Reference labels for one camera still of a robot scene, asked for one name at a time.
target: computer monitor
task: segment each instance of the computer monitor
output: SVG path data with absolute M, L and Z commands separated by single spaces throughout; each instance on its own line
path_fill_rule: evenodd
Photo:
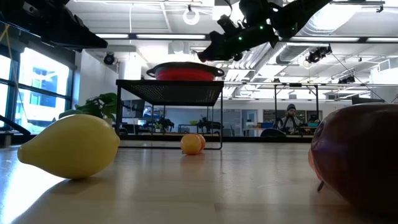
M 144 100 L 123 100 L 123 118 L 142 118 L 144 114 Z
M 380 99 L 370 99 L 370 98 L 360 98 L 360 97 L 351 97 L 353 105 L 361 104 L 361 103 L 384 103 L 384 100 Z

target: red bowl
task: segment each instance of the red bowl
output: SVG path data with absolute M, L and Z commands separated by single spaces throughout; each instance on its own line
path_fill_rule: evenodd
M 156 80 L 213 81 L 224 76 L 222 69 L 193 62 L 162 63 L 147 71 Z

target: yellow lemon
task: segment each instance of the yellow lemon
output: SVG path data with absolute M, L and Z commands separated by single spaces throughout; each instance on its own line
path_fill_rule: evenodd
M 120 139 L 104 120 L 78 114 L 60 119 L 18 149 L 18 159 L 50 174 L 80 179 L 107 167 Z

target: man wearing hat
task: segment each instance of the man wearing hat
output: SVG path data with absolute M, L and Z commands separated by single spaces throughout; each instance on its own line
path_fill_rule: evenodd
M 282 124 L 279 124 L 279 128 L 284 132 L 293 133 L 301 124 L 301 120 L 296 117 L 296 106 L 294 104 L 289 104 L 286 110 L 286 117 L 282 118 Z

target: black wire stand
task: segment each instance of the black wire stand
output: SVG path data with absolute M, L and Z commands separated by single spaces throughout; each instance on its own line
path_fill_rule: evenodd
M 222 81 L 162 81 L 162 80 L 116 80 L 118 86 L 118 100 L 116 109 L 115 131 L 119 136 L 122 118 L 121 90 L 138 96 L 152 105 L 151 120 L 154 123 L 154 106 L 206 106 L 213 108 L 221 95 L 220 120 L 223 124 L 223 87 Z M 121 146 L 138 149 L 180 149 L 167 146 Z M 223 128 L 220 129 L 220 146 L 218 148 L 205 148 L 220 150 L 223 147 Z

